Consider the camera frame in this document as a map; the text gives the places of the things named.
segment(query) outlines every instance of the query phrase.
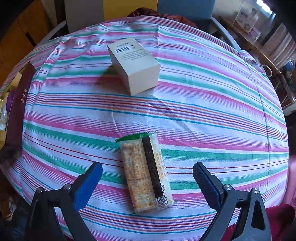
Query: cracker package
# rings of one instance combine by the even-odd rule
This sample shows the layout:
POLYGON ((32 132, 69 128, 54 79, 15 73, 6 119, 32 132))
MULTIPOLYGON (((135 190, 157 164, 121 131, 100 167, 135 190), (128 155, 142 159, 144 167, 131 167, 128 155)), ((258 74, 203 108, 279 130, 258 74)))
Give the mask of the cracker package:
POLYGON ((117 139, 128 188, 136 213, 174 204, 156 132, 117 139))

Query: white box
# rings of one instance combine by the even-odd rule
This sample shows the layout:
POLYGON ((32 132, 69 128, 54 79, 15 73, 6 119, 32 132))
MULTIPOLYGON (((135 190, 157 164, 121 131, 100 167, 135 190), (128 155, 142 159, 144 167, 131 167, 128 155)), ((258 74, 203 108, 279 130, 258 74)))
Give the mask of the white box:
POLYGON ((130 95, 157 86, 160 63, 134 38, 107 47, 112 65, 130 95))

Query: tablecloth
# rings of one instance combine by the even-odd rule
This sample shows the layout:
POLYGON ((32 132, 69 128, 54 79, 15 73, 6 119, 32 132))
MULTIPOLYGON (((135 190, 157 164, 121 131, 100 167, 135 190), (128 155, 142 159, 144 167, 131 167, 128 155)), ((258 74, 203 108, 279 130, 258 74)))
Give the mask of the tablecloth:
MULTIPOLYGON (((38 187, 72 183, 94 161, 103 176, 80 215, 97 240, 198 240, 215 211, 192 176, 201 161, 222 183, 259 188, 278 204, 287 178, 288 138, 274 88, 254 60, 219 39, 156 17, 104 22, 37 46, 25 108, 23 149, 1 165, 31 202, 38 187), (107 44, 133 37, 161 64, 158 86, 128 96, 107 44), (156 131, 175 205, 133 211, 119 137, 156 131)), ((56 209, 63 231, 69 230, 56 209)), ((238 217, 235 211, 233 220, 238 217)))

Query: barcode number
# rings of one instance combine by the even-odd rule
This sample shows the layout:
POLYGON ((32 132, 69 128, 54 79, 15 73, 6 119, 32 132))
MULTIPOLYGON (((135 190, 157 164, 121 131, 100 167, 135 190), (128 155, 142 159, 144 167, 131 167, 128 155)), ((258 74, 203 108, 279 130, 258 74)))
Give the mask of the barcode number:
POLYGON ((124 51, 128 51, 130 50, 130 48, 128 46, 125 46, 123 48, 119 48, 119 49, 115 49, 117 53, 122 53, 124 51))
POLYGON ((158 208, 166 207, 165 196, 157 197, 157 198, 156 198, 156 201, 157 201, 157 206, 158 206, 158 208))

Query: metal bolt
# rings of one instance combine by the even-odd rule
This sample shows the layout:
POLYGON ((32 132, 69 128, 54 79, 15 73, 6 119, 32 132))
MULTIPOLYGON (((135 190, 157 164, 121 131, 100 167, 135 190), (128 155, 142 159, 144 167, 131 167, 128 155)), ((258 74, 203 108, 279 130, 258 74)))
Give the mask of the metal bolt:
POLYGON ((253 188, 252 190, 253 190, 253 192, 256 193, 256 194, 259 193, 259 189, 258 189, 258 188, 253 188))
POLYGON ((37 188, 36 192, 40 193, 43 191, 43 188, 37 188))
POLYGON ((64 189, 65 190, 69 190, 71 187, 72 187, 71 184, 65 184, 64 185, 64 189))
POLYGON ((227 190, 227 191, 230 191, 232 189, 232 186, 229 185, 229 184, 225 184, 224 185, 224 188, 227 190))

